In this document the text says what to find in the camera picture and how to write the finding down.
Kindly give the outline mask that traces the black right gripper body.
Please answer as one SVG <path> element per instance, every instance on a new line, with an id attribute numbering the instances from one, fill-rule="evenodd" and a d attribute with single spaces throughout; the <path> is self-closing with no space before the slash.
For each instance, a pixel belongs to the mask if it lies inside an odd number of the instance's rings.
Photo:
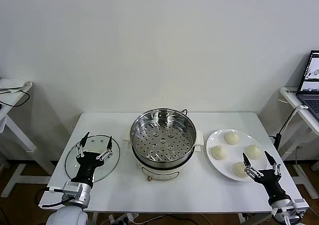
<path id="1" fill-rule="evenodd" d="M 258 170 L 261 173 L 260 178 L 255 178 L 254 181 L 261 184 L 269 197 L 268 203 L 274 209 L 283 211 L 289 202 L 291 197 L 287 195 L 286 191 L 281 187 L 279 180 L 282 176 L 274 174 L 272 169 Z"/>

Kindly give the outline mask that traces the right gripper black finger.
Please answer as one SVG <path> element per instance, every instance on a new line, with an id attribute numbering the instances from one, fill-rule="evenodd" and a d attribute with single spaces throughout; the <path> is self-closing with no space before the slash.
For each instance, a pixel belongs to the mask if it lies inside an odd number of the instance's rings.
<path id="1" fill-rule="evenodd" d="M 242 155 L 243 155 L 243 163 L 245 166 L 244 171 L 246 172 L 246 174 L 253 180 L 255 178 L 260 178 L 261 173 L 251 166 L 251 163 L 244 152 L 242 153 Z"/>
<path id="2" fill-rule="evenodd" d="M 266 158 L 269 162 L 269 164 L 272 166 L 272 170 L 274 171 L 274 174 L 275 175 L 278 175 L 278 176 L 281 176 L 281 171 L 280 171 L 280 168 L 281 168 L 281 165 L 278 164 L 274 157 L 271 156 L 267 151 L 264 151 L 265 155 L 266 155 Z"/>

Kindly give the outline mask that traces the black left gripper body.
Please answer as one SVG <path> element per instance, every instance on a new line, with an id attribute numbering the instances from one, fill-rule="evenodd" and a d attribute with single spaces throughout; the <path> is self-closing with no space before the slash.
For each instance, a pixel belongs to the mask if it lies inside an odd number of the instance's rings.
<path id="1" fill-rule="evenodd" d="M 104 161 L 97 159 L 100 153 L 84 151 L 83 154 L 83 157 L 76 158 L 80 167 L 71 182 L 93 184 L 94 172 L 96 168 L 104 165 Z"/>

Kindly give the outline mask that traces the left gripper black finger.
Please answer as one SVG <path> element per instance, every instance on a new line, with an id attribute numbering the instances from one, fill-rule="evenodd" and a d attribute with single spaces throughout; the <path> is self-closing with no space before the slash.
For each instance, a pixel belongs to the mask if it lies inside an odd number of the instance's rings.
<path id="1" fill-rule="evenodd" d="M 80 140 L 78 144 L 75 145 L 76 158 L 84 157 L 84 147 L 86 145 L 89 132 Z"/>
<path id="2" fill-rule="evenodd" d="M 113 142 L 112 136 L 110 136 L 108 144 L 106 146 L 106 150 L 96 157 L 96 160 L 108 160 L 113 155 Z"/>

